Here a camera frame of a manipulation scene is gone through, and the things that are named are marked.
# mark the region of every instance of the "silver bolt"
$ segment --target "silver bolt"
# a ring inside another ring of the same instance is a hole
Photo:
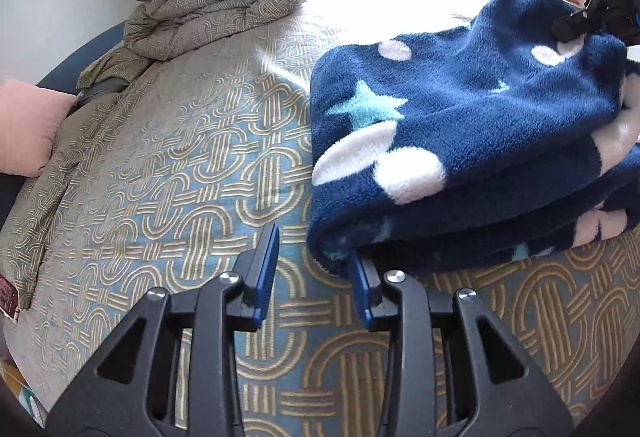
[[[394,269],[392,271],[387,271],[385,273],[385,278],[391,283],[402,283],[406,279],[406,274],[402,271],[398,271],[398,269]]]
[[[166,289],[163,289],[162,287],[153,287],[153,289],[149,289],[146,292],[146,295],[152,300],[159,300],[166,296]]]
[[[465,298],[475,298],[476,296],[478,296],[478,293],[473,289],[460,289],[458,291],[458,297],[462,300]]]
[[[235,271],[225,271],[220,275],[220,281],[226,285],[236,283],[240,279],[240,275]]]

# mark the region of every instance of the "navy blue blanket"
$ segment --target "navy blue blanket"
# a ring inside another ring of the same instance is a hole
[[[635,227],[640,66],[604,33],[559,44],[572,10],[490,0],[468,27],[327,52],[311,77],[316,260],[345,276],[374,245],[452,270]]]

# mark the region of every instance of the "red booklet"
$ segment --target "red booklet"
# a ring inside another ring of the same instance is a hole
[[[0,274],[0,310],[7,318],[18,321],[18,290],[15,285]]]

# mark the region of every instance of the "pink cushion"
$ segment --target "pink cushion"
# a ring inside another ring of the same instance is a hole
[[[0,86],[0,172],[37,177],[76,96],[9,80]]]

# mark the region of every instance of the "blue and gold bedsheet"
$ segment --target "blue and gold bedsheet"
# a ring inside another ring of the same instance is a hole
[[[31,306],[4,331],[45,406],[149,287],[199,287],[276,222],[282,243],[269,316],[258,333],[238,335],[246,433],[376,435],[387,338],[363,331],[349,285],[305,247],[310,72],[337,44],[448,28],[484,2],[408,0],[394,10],[380,0],[308,0],[279,22],[154,64],[128,91],[72,115],[54,164],[23,189],[0,236],[15,257],[3,273],[42,261]],[[44,243],[26,243],[44,224]],[[581,419],[638,335],[638,240],[636,231],[426,282],[479,290]],[[444,394],[442,370],[437,377]]]

